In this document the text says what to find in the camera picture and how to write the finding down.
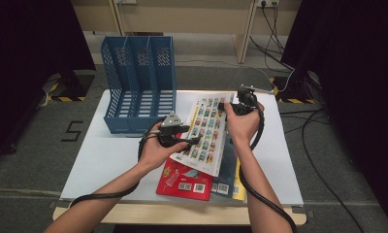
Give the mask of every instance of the power outlet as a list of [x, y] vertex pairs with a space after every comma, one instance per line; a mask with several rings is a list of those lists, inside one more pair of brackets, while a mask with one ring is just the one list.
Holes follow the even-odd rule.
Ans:
[[[279, 0], [265, 0], [266, 8], [278, 7]], [[261, 7], [263, 0], [258, 0], [257, 7]]]

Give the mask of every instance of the person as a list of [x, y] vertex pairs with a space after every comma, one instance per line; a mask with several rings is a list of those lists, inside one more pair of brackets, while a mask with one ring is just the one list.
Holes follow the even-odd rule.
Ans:
[[[274, 190], [249, 146], [259, 126], [260, 118], [257, 111], [246, 116], [236, 116], [230, 104], [226, 103], [224, 108], [227, 113], [228, 132], [236, 155], [240, 159], [245, 180], [261, 195], [280, 206]], [[152, 130], [157, 130], [160, 125], [161, 122], [155, 124]], [[132, 187], [150, 171], [159, 168], [172, 153], [186, 146], [186, 143], [178, 143], [170, 148], [163, 148], [155, 137], [148, 139], [139, 162], [94, 193], [113, 193]], [[45, 232], [89, 233], [119, 200], [120, 198], [113, 198], [79, 202], [56, 219]], [[292, 232], [289, 223], [282, 216], [248, 193], [247, 207], [252, 232]]]

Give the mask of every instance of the person's left hand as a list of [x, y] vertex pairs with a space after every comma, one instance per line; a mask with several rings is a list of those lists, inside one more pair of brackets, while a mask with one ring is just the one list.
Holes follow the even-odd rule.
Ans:
[[[162, 122], [155, 124], [151, 130], [158, 130]], [[139, 163], [145, 165], [148, 171], [160, 167], [166, 159], [175, 152], [183, 150], [187, 143], [178, 143], [169, 148], [164, 148], [160, 145], [155, 134], [147, 136], [145, 146], [143, 148], [142, 156]]]

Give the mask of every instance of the hand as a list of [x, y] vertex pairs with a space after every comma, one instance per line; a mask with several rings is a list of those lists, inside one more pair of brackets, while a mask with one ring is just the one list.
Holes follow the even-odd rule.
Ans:
[[[162, 122], [155, 124], [151, 130], [158, 130]], [[160, 167], [166, 159], [175, 152], [183, 150], [187, 143], [178, 143], [169, 148], [164, 148], [160, 145], [155, 134], [147, 136], [145, 146], [139, 164], [144, 165], [148, 171]]]
[[[264, 111], [264, 106], [258, 103], [260, 109]], [[224, 104], [224, 109], [227, 114], [228, 133], [230, 134], [236, 146], [249, 146], [252, 137], [258, 131], [260, 125], [260, 117], [258, 111], [245, 116], [237, 116], [230, 103]]]

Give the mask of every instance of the book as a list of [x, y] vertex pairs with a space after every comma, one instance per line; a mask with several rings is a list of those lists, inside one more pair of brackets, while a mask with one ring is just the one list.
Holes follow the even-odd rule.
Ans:
[[159, 195], [209, 201], [212, 176], [167, 158], [156, 189]]
[[240, 161], [234, 152], [234, 146], [230, 137], [226, 137], [220, 172], [218, 177], [212, 179], [211, 193], [244, 201], [245, 190], [240, 181], [239, 169]]
[[174, 153], [171, 158], [200, 172], [218, 177], [226, 132], [226, 114], [218, 110], [218, 104], [232, 102], [234, 94], [221, 92], [203, 94], [191, 107], [187, 119], [190, 126], [181, 138], [201, 137], [198, 145], [189, 151]]

